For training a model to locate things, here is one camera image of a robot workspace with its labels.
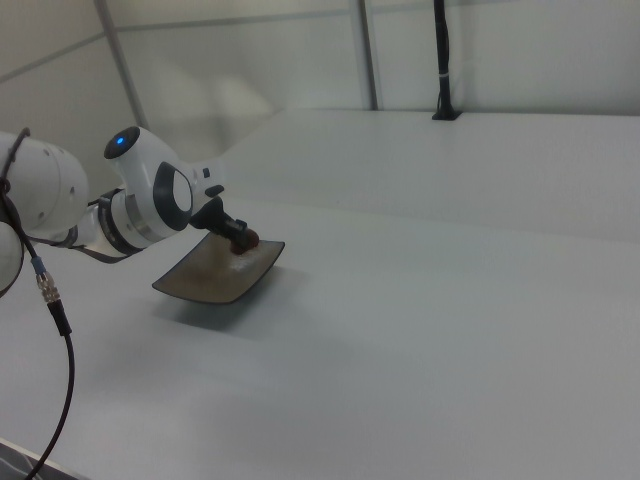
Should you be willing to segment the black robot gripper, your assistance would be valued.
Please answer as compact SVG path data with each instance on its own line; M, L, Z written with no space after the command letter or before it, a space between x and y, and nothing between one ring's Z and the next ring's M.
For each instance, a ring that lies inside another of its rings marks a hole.
M247 243L247 223L231 218L224 211L224 203L220 197L210 199L190 219L190 225L196 229L209 230L223 235L232 243Z

